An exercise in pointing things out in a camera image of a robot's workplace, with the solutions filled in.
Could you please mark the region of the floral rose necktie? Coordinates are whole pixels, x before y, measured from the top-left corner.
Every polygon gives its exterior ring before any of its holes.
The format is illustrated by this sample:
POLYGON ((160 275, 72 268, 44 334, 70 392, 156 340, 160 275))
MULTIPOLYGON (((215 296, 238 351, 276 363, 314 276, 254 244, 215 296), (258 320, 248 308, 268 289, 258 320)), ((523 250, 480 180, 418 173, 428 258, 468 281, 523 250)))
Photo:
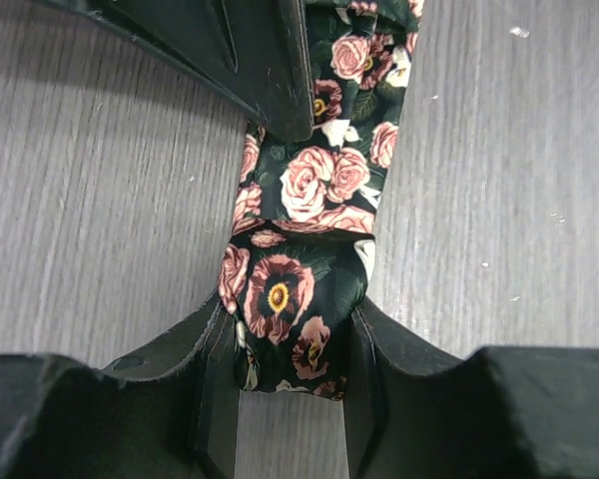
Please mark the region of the floral rose necktie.
POLYGON ((249 125, 218 294, 240 389, 343 397, 349 318, 374 268, 423 5, 311 1, 313 127, 290 143, 249 125))

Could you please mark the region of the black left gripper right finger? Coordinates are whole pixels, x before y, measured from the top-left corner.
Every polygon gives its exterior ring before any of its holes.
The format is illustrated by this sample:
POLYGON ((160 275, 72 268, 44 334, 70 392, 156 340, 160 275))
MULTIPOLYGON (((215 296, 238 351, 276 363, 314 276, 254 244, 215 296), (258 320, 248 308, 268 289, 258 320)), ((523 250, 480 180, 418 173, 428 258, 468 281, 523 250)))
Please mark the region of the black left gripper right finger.
POLYGON ((599 478, 599 349, 460 359, 365 300, 343 413, 353 478, 599 478))

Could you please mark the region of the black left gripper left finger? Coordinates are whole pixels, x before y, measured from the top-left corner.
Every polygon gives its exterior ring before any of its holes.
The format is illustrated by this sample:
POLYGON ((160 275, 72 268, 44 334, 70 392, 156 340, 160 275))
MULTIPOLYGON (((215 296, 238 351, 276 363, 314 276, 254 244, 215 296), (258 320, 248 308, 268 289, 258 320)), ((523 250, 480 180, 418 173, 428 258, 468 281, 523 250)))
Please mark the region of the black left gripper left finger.
POLYGON ((234 322, 217 295, 97 369, 0 354, 0 478, 231 478, 234 322))

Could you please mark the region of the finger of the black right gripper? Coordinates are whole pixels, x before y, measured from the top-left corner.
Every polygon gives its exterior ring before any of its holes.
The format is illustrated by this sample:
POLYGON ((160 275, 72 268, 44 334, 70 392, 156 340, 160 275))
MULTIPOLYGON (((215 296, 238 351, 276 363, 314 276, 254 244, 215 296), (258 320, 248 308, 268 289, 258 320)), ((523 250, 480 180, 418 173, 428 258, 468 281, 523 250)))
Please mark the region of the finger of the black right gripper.
POLYGON ((313 128, 301 1, 55 0, 200 80, 287 142, 313 128))

